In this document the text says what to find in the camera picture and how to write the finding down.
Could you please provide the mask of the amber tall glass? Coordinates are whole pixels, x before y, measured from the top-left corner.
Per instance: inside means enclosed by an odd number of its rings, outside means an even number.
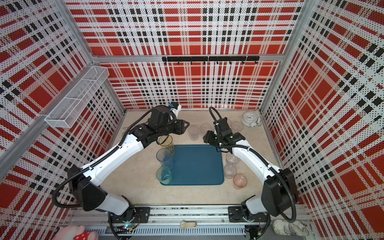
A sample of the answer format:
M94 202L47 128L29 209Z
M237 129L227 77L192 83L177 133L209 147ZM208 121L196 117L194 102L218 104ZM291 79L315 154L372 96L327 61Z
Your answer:
M173 143L173 138L170 135L167 136L161 136L158 138L158 143L162 148L166 148L171 152L171 155L173 156L175 154L175 146Z

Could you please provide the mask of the blue grey frosted cup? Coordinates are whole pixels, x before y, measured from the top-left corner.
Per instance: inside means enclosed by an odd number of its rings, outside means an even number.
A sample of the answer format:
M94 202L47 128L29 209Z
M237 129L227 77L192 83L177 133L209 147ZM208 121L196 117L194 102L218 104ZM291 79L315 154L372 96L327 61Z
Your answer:
M156 154L156 158L163 167L168 167L169 169L174 167L173 155L169 149L160 149Z

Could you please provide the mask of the teal plastic tray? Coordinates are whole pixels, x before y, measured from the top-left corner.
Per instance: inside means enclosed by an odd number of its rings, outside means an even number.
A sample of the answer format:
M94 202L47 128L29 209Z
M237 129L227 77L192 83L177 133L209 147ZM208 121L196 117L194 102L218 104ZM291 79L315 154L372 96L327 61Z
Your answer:
M222 153L209 145L175 145L173 181L164 186L215 186L224 180Z

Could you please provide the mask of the pink tinted glass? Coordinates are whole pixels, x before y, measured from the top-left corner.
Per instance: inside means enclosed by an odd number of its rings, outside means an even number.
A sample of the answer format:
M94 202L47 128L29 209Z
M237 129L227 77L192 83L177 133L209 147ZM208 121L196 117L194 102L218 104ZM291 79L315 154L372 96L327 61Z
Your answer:
M236 188L242 189L248 184L248 180L243 174L236 174L233 177L233 183Z

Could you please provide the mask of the mint green frosted cup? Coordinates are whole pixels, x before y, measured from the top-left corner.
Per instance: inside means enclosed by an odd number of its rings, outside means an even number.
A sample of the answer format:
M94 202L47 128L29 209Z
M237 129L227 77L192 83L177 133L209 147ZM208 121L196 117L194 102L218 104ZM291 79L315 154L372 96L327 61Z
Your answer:
M169 185L173 181L171 169L166 166L160 167L156 171L156 178L162 185Z

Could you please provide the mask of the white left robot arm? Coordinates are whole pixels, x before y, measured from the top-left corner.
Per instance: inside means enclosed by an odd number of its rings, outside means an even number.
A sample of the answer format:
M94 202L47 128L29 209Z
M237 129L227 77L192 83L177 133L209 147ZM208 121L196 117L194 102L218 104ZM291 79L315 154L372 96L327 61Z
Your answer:
M125 197L109 194L102 182L120 165L139 153L161 136L182 135L189 123L177 118L181 105L159 105L147 111L149 119L136 120L124 133L121 141L101 157L69 171L69 187L84 211L103 210L121 216L130 211L132 203Z

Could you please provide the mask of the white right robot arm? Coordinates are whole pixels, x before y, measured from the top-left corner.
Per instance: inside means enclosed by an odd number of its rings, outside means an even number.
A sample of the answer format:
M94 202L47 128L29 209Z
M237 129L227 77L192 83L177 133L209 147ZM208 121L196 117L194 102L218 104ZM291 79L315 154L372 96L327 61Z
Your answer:
M242 202L243 216L250 221L259 213L273 217L282 216L289 223L297 219L297 186L289 169L280 169L267 161L240 133L233 133L227 119L214 119L215 131L208 131L203 140L217 149L226 149L242 160L259 178L263 185L260 196Z

